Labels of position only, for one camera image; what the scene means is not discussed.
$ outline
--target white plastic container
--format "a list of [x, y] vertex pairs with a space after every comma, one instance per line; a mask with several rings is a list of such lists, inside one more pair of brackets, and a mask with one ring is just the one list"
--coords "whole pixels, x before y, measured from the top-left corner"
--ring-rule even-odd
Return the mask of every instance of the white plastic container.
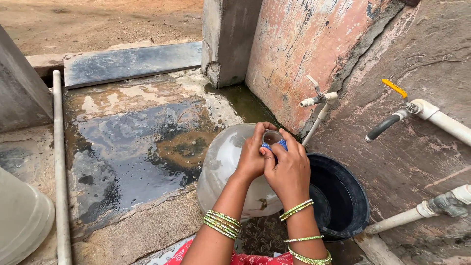
[[[227, 179], [236, 170], [244, 141], [253, 135], [254, 129], [255, 124], [237, 124], [223, 130], [212, 141], [196, 188], [198, 203], [204, 212], [214, 206]], [[247, 191], [242, 219], [272, 215], [282, 208], [280, 199], [262, 175]]]
[[36, 188], [0, 167], [0, 265], [15, 265], [44, 241], [54, 204]]

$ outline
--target hand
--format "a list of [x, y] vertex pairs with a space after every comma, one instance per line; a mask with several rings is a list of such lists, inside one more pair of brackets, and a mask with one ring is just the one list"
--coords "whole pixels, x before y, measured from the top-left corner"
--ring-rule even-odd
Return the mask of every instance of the hand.
[[276, 127], [269, 122], [259, 122], [255, 125], [253, 136], [245, 140], [240, 154], [239, 164], [234, 174], [250, 182], [263, 175], [264, 159], [260, 155], [259, 149], [262, 145], [262, 136], [265, 130], [276, 130]]
[[309, 199], [311, 168], [304, 146], [287, 131], [280, 129], [279, 132], [286, 140], [288, 151], [276, 143], [271, 145], [273, 152], [262, 147], [260, 153], [265, 158], [267, 182], [286, 211]]

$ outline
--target woman's right hand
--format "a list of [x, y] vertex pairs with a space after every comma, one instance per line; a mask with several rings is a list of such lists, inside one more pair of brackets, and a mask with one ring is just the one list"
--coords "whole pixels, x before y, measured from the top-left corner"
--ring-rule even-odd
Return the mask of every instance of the woman's right hand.
[[280, 198], [285, 211], [309, 199], [309, 180], [311, 168], [304, 146], [296, 141], [287, 131], [279, 132], [286, 140], [288, 151], [280, 144], [260, 148], [265, 159], [264, 174], [268, 184]]

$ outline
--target black bucket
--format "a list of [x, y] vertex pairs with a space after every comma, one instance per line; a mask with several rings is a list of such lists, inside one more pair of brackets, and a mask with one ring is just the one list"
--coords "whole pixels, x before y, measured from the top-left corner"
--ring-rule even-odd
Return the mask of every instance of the black bucket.
[[370, 219], [370, 204], [357, 178], [328, 156], [309, 153], [314, 217], [325, 242], [348, 239], [361, 233]]

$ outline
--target concrete pillar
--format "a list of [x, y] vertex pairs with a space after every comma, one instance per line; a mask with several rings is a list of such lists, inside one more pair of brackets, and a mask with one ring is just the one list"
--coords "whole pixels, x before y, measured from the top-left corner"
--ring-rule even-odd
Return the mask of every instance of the concrete pillar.
[[201, 70], [217, 88], [245, 79], [262, 0], [204, 0]]
[[0, 25], [0, 133], [52, 119], [51, 92]]

